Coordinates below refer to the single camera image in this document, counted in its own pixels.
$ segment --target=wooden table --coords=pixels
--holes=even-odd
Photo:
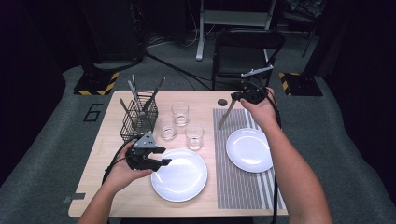
[[[196,122],[204,127],[204,144],[195,152],[205,160],[208,168],[206,185],[195,198],[183,203],[172,203],[154,191],[150,176],[146,176],[134,181],[116,195],[110,212],[111,217],[242,217],[273,214],[271,209],[218,209],[212,110],[228,108],[231,93],[232,91],[159,91],[156,103],[160,115],[170,112],[175,100],[184,101],[190,107],[189,122]],[[123,144],[120,130],[125,111],[120,104],[120,98],[127,104],[133,96],[130,91],[114,92],[76,190],[76,193],[85,193],[85,198],[71,203],[70,217],[82,215],[93,195],[100,188],[105,169]],[[218,105],[219,99],[227,100],[227,106]],[[242,106],[236,103],[234,108],[242,108]],[[153,134],[159,147],[166,147],[167,150],[187,148],[184,128],[178,128],[177,136],[170,141],[163,140],[157,129],[154,129]],[[286,215],[287,210],[278,210],[278,213]]]

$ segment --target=striped placemat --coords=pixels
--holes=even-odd
[[[218,207],[220,209],[273,209],[274,168],[253,174],[235,166],[227,156],[228,137],[236,130],[260,127],[246,109],[233,109],[219,130],[219,121],[226,109],[214,109]],[[280,192],[278,209],[286,209]]]

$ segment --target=utensil holder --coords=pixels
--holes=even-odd
[[[155,102],[155,98],[152,100],[148,110],[146,112],[139,111],[142,109],[146,101],[148,101],[152,92],[150,91],[138,91],[137,99],[133,99],[128,105],[128,112],[122,120],[122,128],[120,136],[127,142],[138,136],[143,136],[145,133],[153,132],[155,122],[158,118],[158,107]]]

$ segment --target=desk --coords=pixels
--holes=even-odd
[[[224,106],[218,105],[218,99],[226,99],[230,103],[231,93],[232,91],[159,91],[156,96],[159,114],[170,111],[172,103],[175,99],[178,99],[188,103],[190,106],[189,122],[196,122],[204,127],[204,144],[196,152],[205,160],[208,168],[206,185],[203,191],[195,198],[184,203],[171,203],[161,198],[154,191],[150,177],[146,176],[134,181],[116,195],[110,212],[111,217],[241,217],[272,215],[272,209],[218,209],[212,111],[214,108],[224,108]],[[76,190],[76,193],[85,193],[85,198],[83,200],[74,200],[71,203],[69,208],[70,217],[80,217],[82,215],[93,195],[101,186],[104,170],[123,143],[120,137],[120,130],[125,111],[120,104],[120,98],[125,102],[129,102],[133,99],[133,96],[130,91],[114,92]],[[242,106],[237,103],[234,108],[242,108]],[[177,131],[180,134],[171,141],[161,139],[157,129],[154,129],[153,135],[159,147],[166,147],[167,150],[186,148],[184,130],[181,129]],[[158,158],[159,156],[161,155],[152,155],[152,158]],[[278,213],[286,215],[287,210],[280,209]]]
[[[258,26],[268,30],[273,16],[275,4],[276,0],[271,0],[271,6],[268,12],[221,11],[205,10],[204,0],[201,0],[199,42],[196,60],[201,61],[203,58],[205,43],[204,24]]]

